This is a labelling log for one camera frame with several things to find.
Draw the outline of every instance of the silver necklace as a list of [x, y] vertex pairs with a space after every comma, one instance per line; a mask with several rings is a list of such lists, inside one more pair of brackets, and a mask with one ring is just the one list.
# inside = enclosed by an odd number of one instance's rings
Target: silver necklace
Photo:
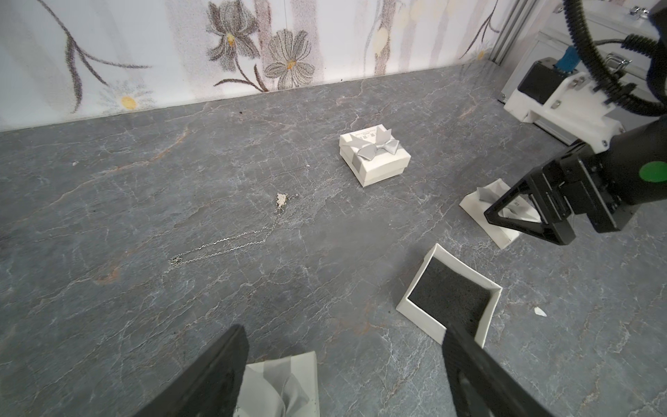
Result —
[[[239, 250], [239, 249], [245, 248], [247, 246], [263, 244], [264, 242], [266, 242], [266, 239], [268, 239], [268, 237], [271, 235], [271, 233], [273, 233], [273, 231], [275, 230], [275, 227], [278, 225], [278, 219], [280, 218], [280, 215], [285, 211], [285, 205], [287, 204], [287, 201], [290, 200], [290, 199], [296, 198], [298, 196], [299, 196], [299, 194], [287, 195], [287, 194], [280, 194], [280, 193], [276, 196], [275, 216], [273, 217], [273, 222], [271, 223], [270, 226], [264, 226], [263, 228], [261, 228], [259, 230], [247, 230], [246, 232], [239, 233], [236, 236], [227, 236], [226, 238], [216, 240], [215, 242], [211, 242], [211, 243], [208, 243], [208, 244], [203, 244], [203, 245], [199, 246], [198, 248], [190, 249], [189, 251], [186, 251], [186, 252], [183, 252], [182, 254], [178, 254], [178, 255], [174, 256], [173, 258], [171, 258], [169, 260], [169, 263], [172, 266], [183, 266], [183, 265], [190, 264], [192, 262], [212, 258], [213, 256], [228, 254], [232, 251]], [[236, 239], [242, 238], [243, 236], [246, 236], [246, 235], [260, 234], [261, 232], [265, 232], [267, 230], [268, 230], [268, 232], [266, 233], [266, 235], [264, 236], [264, 239], [262, 239], [262, 240], [247, 242], [246, 244], [243, 244], [243, 245], [234, 246], [233, 248], [227, 248], [225, 250], [215, 252], [214, 254], [198, 256], [196, 258], [193, 258], [193, 259], [190, 259], [190, 260], [187, 260], [187, 261], [183, 260], [183, 258], [186, 255], [189, 255], [193, 252], [200, 251], [204, 248], [208, 248], [209, 246], [214, 246], [214, 245], [217, 245], [217, 244], [221, 244], [223, 242], [229, 242], [231, 240], [236, 240]]]

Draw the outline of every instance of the marble surface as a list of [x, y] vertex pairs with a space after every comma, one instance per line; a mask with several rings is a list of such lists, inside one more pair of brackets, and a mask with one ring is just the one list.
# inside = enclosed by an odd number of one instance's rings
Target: marble surface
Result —
[[[453, 416], [439, 345], [394, 310], [436, 242], [505, 288], [486, 349], [555, 414], [667, 414], [664, 202], [503, 251], [458, 206], [563, 148], [502, 109], [505, 78], [480, 62], [0, 134], [2, 414], [130, 415], [241, 323], [251, 361], [317, 353], [322, 416]], [[338, 135], [379, 123], [412, 160], [363, 189]], [[270, 224], [277, 192], [299, 198], [264, 245], [169, 265]]]

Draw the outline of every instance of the flower pattern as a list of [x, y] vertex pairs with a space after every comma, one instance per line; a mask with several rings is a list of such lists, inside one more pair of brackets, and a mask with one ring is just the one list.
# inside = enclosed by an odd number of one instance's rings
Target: flower pattern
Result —
[[63, 32], [65, 32], [65, 36], [67, 39], [67, 43], [65, 46], [65, 62], [67, 63], [67, 69], [69, 70], [69, 74], [72, 76], [72, 89], [74, 92], [74, 98], [76, 99], [76, 104], [74, 105], [74, 110], [72, 111], [72, 113], [75, 113], [79, 109], [79, 106], [81, 105], [81, 100], [83, 99], [83, 83], [81, 82], [81, 76], [79, 76], [79, 70], [77, 69], [77, 62], [76, 62], [77, 57], [82, 62], [83, 66], [85, 66], [85, 68], [88, 70], [88, 72], [90, 72], [92, 76], [97, 78], [97, 80], [107, 88], [110, 88], [109, 83], [104, 81], [102, 76], [98, 74], [98, 72], [92, 66], [90, 61], [119, 68], [133, 68], [133, 69], [150, 68], [149, 65], [134, 65], [134, 64], [107, 61], [106, 59], [98, 58], [84, 51], [76, 42], [76, 40], [74, 40], [74, 37], [69, 32], [69, 29], [65, 26], [62, 20], [60, 20], [60, 18], [56, 16], [53, 10], [51, 10], [51, 8], [46, 3], [44, 3], [44, 0], [37, 0], [37, 1], [52, 16], [52, 18], [54, 18], [54, 20], [56, 21], [56, 23], [58, 23]]
[[151, 98], [152, 91], [144, 84], [128, 80], [110, 83], [100, 93], [100, 104], [106, 107], [104, 114], [117, 114], [124, 111], [146, 110], [155, 107]]
[[313, 80], [315, 67], [303, 60], [310, 54], [308, 32], [299, 31], [296, 37], [283, 29], [269, 42], [269, 52], [275, 60], [264, 69], [264, 75], [278, 79], [278, 89], [288, 89], [308, 85]]
[[237, 56], [259, 58], [249, 35], [257, 31], [257, 19], [241, 0], [208, 4], [210, 25], [207, 31], [220, 36], [217, 47], [209, 49], [211, 61], [219, 61], [225, 71], [236, 72]]
[[491, 10], [491, 14], [489, 15], [489, 17], [487, 17], [484, 20], [484, 22], [482, 23], [482, 26], [480, 26], [480, 28], [477, 30], [477, 34], [475, 35], [474, 38], [472, 38], [472, 42], [470, 42], [470, 45], [468, 46], [466, 51], [463, 52], [463, 55], [461, 55], [461, 57], [459, 59], [463, 59], [463, 57], [466, 56], [466, 54], [472, 48], [472, 45], [474, 45], [475, 41], [477, 41], [477, 38], [480, 36], [480, 33], [482, 34], [482, 40], [480, 41], [480, 48], [479, 48], [481, 51], [477, 52], [476, 55], [477, 55], [477, 59], [482, 59], [484, 57], [484, 53], [486, 52], [486, 50], [484, 49], [484, 36], [486, 35], [486, 29], [491, 29], [491, 32], [500, 33], [500, 31], [498, 29], [494, 29], [494, 27], [491, 26], [491, 18], [494, 16], [494, 13], [496, 12], [496, 7], [497, 6], [498, 6], [498, 0], [496, 0], [496, 4], [494, 4], [494, 9]]

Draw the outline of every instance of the blue connector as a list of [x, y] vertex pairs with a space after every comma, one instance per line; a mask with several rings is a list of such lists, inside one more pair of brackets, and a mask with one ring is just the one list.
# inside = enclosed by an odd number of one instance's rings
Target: blue connector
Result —
[[554, 65], [556, 69], [564, 73], [571, 73], [574, 71], [574, 68], [581, 62], [579, 55], [577, 55], [577, 50], [573, 46], [569, 46], [568, 50], [565, 51], [563, 58], [559, 59], [558, 62]]

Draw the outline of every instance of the floral wallpaper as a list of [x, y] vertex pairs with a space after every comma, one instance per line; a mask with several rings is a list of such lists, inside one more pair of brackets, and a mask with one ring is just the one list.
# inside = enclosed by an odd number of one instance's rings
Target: floral wallpaper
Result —
[[483, 59], [513, 0], [0, 1], [0, 130]]

